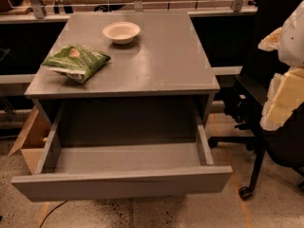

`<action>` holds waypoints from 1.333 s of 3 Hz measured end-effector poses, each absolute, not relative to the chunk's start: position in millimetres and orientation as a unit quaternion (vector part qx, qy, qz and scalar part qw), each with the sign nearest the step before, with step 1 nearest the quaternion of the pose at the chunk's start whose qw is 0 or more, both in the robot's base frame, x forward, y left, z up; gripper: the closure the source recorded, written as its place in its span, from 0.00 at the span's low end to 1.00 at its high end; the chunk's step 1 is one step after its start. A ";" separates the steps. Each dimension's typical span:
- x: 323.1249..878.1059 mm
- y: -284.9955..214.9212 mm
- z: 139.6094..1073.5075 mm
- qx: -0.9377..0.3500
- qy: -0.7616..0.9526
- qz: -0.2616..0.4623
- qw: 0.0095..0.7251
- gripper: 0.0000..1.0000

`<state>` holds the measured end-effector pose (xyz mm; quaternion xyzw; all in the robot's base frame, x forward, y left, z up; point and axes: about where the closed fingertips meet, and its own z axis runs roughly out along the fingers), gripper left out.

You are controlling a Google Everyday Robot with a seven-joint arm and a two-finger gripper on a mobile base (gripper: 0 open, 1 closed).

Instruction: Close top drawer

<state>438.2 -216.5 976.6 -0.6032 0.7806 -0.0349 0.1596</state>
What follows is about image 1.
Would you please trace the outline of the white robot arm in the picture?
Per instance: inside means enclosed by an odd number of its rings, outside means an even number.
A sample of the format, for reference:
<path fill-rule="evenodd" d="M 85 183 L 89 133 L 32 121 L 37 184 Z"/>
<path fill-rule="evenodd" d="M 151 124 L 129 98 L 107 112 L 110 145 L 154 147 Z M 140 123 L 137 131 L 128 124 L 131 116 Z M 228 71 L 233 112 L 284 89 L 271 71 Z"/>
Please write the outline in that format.
<path fill-rule="evenodd" d="M 278 60 L 289 67 L 284 74 L 274 75 L 262 110 L 260 126 L 276 131 L 304 102 L 304 1 L 281 28 L 262 39 L 257 47 L 276 50 Z"/>

